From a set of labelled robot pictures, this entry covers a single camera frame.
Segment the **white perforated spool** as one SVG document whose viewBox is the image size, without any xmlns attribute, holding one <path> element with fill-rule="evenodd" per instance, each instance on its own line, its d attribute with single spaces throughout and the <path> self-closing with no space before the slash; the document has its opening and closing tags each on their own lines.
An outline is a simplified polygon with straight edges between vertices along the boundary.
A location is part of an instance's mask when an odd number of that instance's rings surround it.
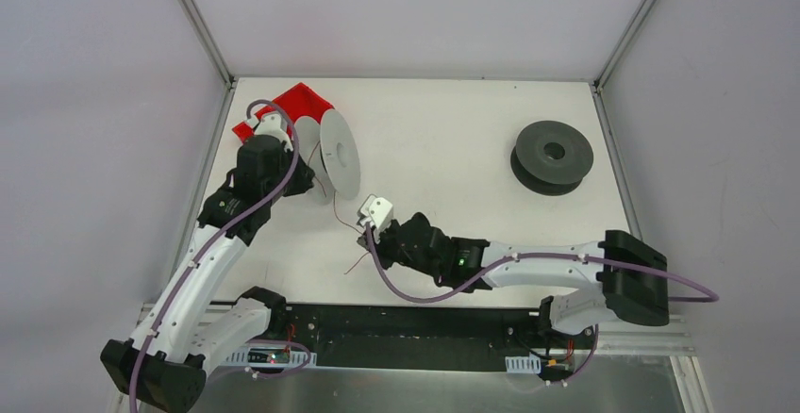
<svg viewBox="0 0 800 413">
<path fill-rule="evenodd" d="M 300 156 L 314 171 L 313 187 L 307 195 L 326 206 L 334 195 L 355 199 L 360 190 L 361 167 L 358 148 L 348 122 L 336 109 L 327 110 L 320 122 L 303 116 L 295 122 Z"/>
</svg>

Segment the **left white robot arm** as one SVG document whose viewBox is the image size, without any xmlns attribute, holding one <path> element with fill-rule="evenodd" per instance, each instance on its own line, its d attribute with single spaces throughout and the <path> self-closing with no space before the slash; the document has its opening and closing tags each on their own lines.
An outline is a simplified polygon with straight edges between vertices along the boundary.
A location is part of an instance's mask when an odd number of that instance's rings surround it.
<svg viewBox="0 0 800 413">
<path fill-rule="evenodd" d="M 205 201 L 178 269 L 128 339 L 111 339 L 100 359 L 115 387 L 133 405 L 187 412 L 208 376 L 259 335 L 281 339 L 288 317 L 280 294 L 252 287 L 209 325 L 201 320 L 230 269 L 284 197 L 313 185 L 313 170 L 283 131 L 249 138 L 224 184 Z"/>
</svg>

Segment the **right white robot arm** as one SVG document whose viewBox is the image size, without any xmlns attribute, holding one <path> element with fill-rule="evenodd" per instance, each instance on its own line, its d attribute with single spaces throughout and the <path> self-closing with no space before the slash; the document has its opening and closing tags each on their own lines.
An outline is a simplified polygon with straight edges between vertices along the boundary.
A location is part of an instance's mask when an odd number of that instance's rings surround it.
<svg viewBox="0 0 800 413">
<path fill-rule="evenodd" d="M 669 323 L 666 257 L 623 230 L 602 240 L 525 247 L 498 241 L 449 237 L 422 213 L 405 223 L 360 216 L 358 242 L 372 253 L 381 276 L 398 264 L 430 276 L 452 294 L 518 286 L 566 288 L 541 300 L 537 338 L 557 347 L 601 322 L 642 326 Z"/>
</svg>

